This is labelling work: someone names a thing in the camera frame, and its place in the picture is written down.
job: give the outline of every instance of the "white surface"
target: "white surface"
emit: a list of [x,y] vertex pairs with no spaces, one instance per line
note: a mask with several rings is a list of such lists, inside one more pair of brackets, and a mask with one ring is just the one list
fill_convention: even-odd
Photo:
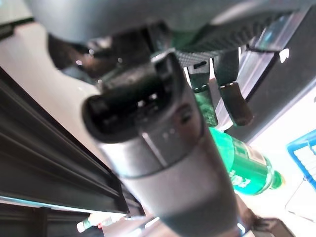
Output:
[[81,121],[81,104],[97,94],[92,85],[57,71],[46,49],[46,32],[37,24],[15,29],[0,42],[0,66],[47,112],[104,163]]
[[[285,210],[285,205],[303,179],[303,173],[292,160],[286,145],[316,129],[316,87],[276,122],[260,134],[250,145],[264,153],[286,180],[278,190],[267,190],[258,196],[240,195],[254,213],[262,217],[281,219],[297,237],[314,236],[316,225]],[[313,189],[304,189],[297,204],[305,202],[303,197],[315,195]]]
[[0,0],[0,25],[31,16],[24,0]]

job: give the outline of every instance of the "blue plastic crate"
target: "blue plastic crate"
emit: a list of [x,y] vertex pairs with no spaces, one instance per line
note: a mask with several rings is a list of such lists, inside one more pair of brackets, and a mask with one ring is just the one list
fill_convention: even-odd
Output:
[[316,130],[289,143],[287,150],[316,190]]

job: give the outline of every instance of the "green plastic bottle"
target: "green plastic bottle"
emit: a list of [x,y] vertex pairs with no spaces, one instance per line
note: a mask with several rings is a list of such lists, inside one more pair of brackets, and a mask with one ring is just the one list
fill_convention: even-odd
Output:
[[282,185],[283,177],[273,170],[266,157],[226,133],[212,127],[209,130],[235,190],[257,195],[268,188],[277,189]]

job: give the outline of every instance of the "bottle cap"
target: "bottle cap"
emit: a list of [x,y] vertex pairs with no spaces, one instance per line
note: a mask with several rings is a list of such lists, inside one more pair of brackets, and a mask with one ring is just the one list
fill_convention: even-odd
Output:
[[278,171],[275,171],[270,189],[278,189],[285,184],[285,179]]

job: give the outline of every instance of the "bottle label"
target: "bottle label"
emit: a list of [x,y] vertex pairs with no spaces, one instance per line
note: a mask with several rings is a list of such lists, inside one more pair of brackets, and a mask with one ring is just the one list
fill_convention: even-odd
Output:
[[245,148],[247,149],[249,159],[252,159],[260,164],[267,165],[266,159],[263,155],[247,145],[245,145]]
[[258,151],[233,138],[234,163],[229,173],[235,190],[244,194],[259,193],[266,184],[266,159]]

